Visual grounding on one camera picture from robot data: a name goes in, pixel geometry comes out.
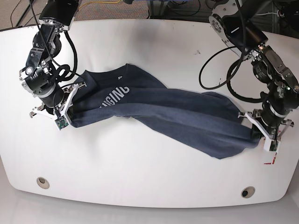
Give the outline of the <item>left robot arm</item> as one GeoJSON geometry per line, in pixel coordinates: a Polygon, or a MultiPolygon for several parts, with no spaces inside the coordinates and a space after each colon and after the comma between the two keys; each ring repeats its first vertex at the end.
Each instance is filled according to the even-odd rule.
{"type": "Polygon", "coordinates": [[[280,56],[267,45],[267,36],[252,22],[251,18],[269,4],[267,0],[217,0],[209,16],[210,25],[221,40],[240,58],[228,72],[231,80],[242,61],[252,60],[254,75],[267,84],[268,93],[251,103],[262,103],[262,109],[252,113],[258,129],[265,129],[264,136],[277,143],[282,133],[281,124],[291,125],[285,118],[299,106],[299,83],[285,66],[280,56]]]}

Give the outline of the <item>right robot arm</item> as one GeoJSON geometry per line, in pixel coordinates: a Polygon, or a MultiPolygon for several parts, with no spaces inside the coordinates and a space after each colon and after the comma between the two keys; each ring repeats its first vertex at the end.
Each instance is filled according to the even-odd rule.
{"type": "Polygon", "coordinates": [[[43,115],[55,122],[58,129],[71,124],[68,110],[73,106],[73,98],[78,90],[86,86],[85,79],[60,86],[77,75],[78,55],[68,31],[79,7],[78,0],[49,0],[40,17],[35,18],[38,31],[33,38],[32,49],[26,65],[19,72],[22,87],[42,104],[34,107],[30,117],[43,115]],[[73,51],[74,63],[58,64],[54,58],[61,50],[60,35],[63,33],[73,51]]]}

